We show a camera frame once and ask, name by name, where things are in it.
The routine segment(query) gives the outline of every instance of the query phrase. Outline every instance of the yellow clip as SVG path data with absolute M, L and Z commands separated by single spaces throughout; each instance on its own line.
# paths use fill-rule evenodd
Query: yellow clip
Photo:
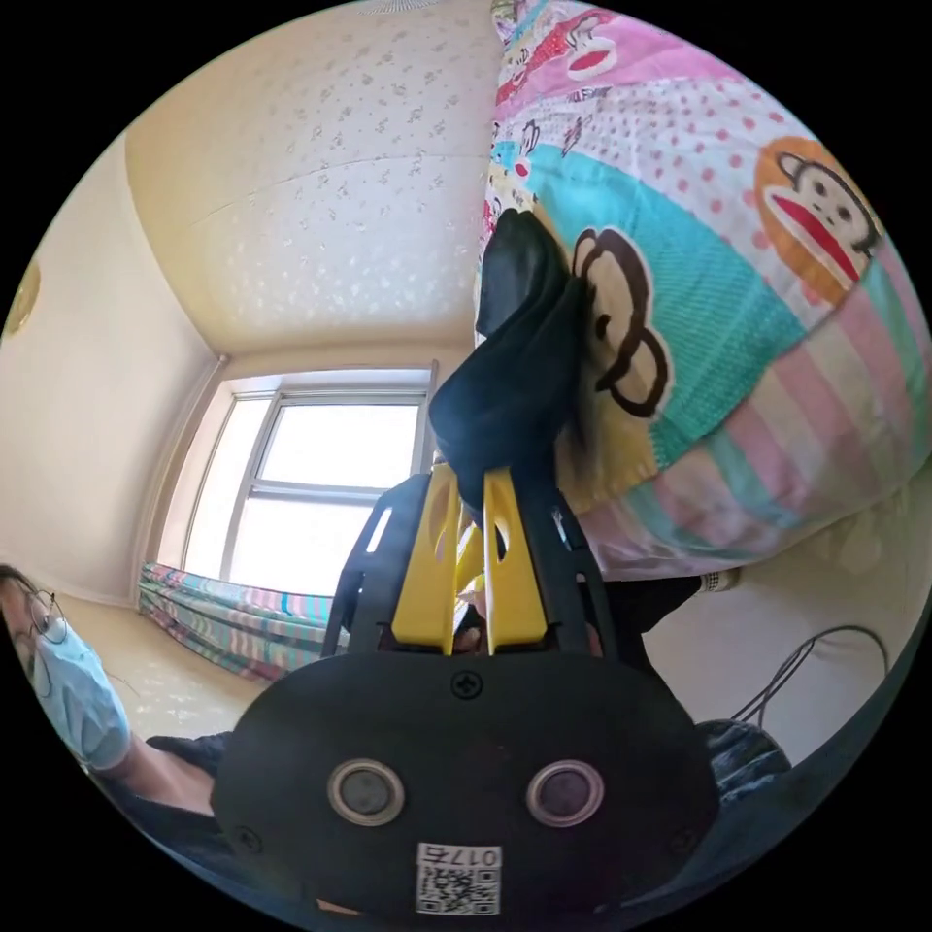
M 464 519 L 461 516 L 459 521 L 461 536 L 456 555 L 457 594 L 465 591 L 467 586 L 482 574 L 485 560 L 482 531 L 469 521 L 466 521 L 465 525 L 466 529 L 465 533 L 463 533 Z
M 452 469 L 434 466 L 391 633 L 399 644 L 453 652 L 459 488 Z
M 488 652 L 514 644 L 536 644 L 547 634 L 534 564 L 508 470 L 485 476 L 485 611 Z M 505 540 L 498 558 L 495 528 Z

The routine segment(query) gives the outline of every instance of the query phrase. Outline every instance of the blue surgical mask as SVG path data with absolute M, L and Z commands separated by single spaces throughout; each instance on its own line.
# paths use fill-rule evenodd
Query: blue surgical mask
M 92 771 L 126 756 L 131 732 L 126 710 L 100 657 L 62 617 L 36 638 L 32 684 L 58 736 Z

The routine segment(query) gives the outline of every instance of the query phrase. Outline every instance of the screw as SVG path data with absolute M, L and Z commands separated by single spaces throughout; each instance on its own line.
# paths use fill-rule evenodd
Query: screw
M 463 670 L 453 674 L 449 687 L 457 699 L 475 699 L 483 691 L 483 679 L 478 674 Z
M 234 835 L 236 836 L 236 840 L 250 854 L 262 853 L 262 839 L 259 838 L 251 828 L 247 828 L 245 825 L 237 825 Z

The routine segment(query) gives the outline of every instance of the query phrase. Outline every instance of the ceiling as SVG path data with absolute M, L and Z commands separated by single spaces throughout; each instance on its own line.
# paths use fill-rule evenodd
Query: ceiling
M 217 353 L 471 344 L 501 43 L 481 0 L 384 7 L 258 36 L 127 132 L 140 221 Z

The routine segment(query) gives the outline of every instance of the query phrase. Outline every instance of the striped blanket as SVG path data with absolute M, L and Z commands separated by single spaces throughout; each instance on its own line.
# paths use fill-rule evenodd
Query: striped blanket
M 185 647 L 250 680 L 317 660 L 332 599 L 211 580 L 158 563 L 139 579 L 139 611 Z

